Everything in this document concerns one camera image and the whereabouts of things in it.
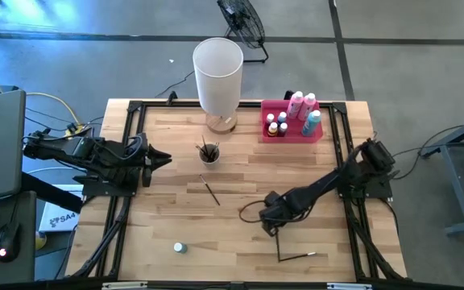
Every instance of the lamp base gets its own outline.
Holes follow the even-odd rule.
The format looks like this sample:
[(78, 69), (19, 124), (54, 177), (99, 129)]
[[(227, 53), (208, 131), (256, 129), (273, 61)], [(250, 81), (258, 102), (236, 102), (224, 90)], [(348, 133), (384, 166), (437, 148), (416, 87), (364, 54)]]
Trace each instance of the lamp base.
[(219, 116), (211, 116), (207, 114), (205, 116), (205, 123), (209, 130), (216, 134), (229, 134), (235, 128), (238, 123), (238, 114), (234, 112), (232, 116), (223, 118)]

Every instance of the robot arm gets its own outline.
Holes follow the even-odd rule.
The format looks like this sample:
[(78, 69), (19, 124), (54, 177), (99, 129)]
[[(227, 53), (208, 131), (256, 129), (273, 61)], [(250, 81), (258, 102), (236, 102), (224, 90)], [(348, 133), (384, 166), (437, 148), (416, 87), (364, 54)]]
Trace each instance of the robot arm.
[(85, 168), (88, 176), (75, 176), (74, 180), (103, 182), (118, 188), (135, 184), (142, 169), (143, 186), (151, 183), (151, 174), (170, 163), (171, 155), (148, 145), (144, 133), (132, 137), (130, 144), (87, 136), (89, 130), (66, 137), (48, 135), (49, 129), (36, 131), (25, 137), (23, 154), (33, 159), (58, 160)]
[[(361, 153), (362, 161), (356, 157)], [(356, 147), (341, 168), (336, 168), (313, 184), (293, 188), (283, 195), (271, 192), (264, 198), (267, 207), (259, 212), (263, 229), (274, 236), (277, 229), (288, 222), (305, 219), (313, 209), (317, 199), (330, 190), (340, 188), (342, 192), (352, 193), (361, 190), (372, 178), (386, 176), (395, 160), (381, 142), (368, 139)]]

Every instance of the pen holder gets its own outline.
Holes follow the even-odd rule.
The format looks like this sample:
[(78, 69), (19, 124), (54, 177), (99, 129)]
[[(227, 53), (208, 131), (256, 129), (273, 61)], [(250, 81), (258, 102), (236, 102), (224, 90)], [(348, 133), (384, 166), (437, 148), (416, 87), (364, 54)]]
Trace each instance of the pen holder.
[(208, 158), (203, 154), (202, 151), (199, 151), (198, 155), (200, 156), (201, 162), (209, 169), (215, 168), (218, 165), (219, 161), (219, 147), (214, 144), (207, 144), (201, 149), (206, 150), (209, 154), (212, 154), (213, 159), (208, 160)]

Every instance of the computer mouse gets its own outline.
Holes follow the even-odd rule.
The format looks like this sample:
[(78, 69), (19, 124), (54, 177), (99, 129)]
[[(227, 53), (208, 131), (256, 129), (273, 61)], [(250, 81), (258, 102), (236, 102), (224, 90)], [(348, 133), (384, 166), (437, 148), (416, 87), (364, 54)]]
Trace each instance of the computer mouse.
[(0, 261), (13, 261), (19, 254), (19, 248), (19, 224), (9, 222), (0, 229)]

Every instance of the white lampshade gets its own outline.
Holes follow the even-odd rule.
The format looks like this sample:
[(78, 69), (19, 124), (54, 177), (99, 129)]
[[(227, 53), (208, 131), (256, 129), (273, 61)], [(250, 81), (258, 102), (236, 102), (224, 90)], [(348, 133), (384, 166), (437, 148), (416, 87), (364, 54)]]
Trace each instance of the white lampshade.
[(207, 39), (194, 49), (198, 98), (207, 114), (228, 118), (235, 112), (241, 98), (242, 61), (241, 48), (228, 39)]

